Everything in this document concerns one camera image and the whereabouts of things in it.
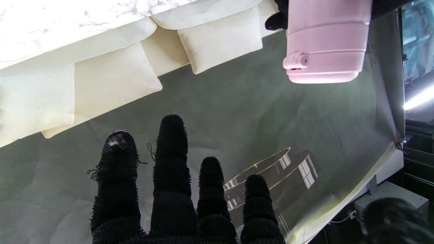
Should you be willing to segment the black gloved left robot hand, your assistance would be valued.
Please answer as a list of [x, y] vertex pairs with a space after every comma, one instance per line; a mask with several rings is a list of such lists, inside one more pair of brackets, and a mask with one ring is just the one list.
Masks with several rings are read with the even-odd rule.
[[[288, 28], [288, 0], [275, 0], [278, 6], [277, 13], [268, 17], [265, 22], [265, 29], [275, 31]], [[372, 2], [371, 19], [376, 19], [410, 3], [411, 0], [374, 0]]]

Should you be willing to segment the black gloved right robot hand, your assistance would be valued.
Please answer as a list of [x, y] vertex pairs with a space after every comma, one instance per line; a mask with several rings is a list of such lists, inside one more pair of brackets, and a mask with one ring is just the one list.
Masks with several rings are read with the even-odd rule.
[[140, 224], [136, 181], [140, 163], [133, 137], [110, 134], [92, 170], [98, 183], [91, 217], [93, 244], [284, 244], [265, 179], [247, 178], [240, 238], [224, 200], [220, 162], [206, 157], [200, 166], [197, 207], [191, 201], [191, 175], [186, 164], [188, 138], [183, 120], [161, 120], [153, 168], [153, 209], [146, 233]]

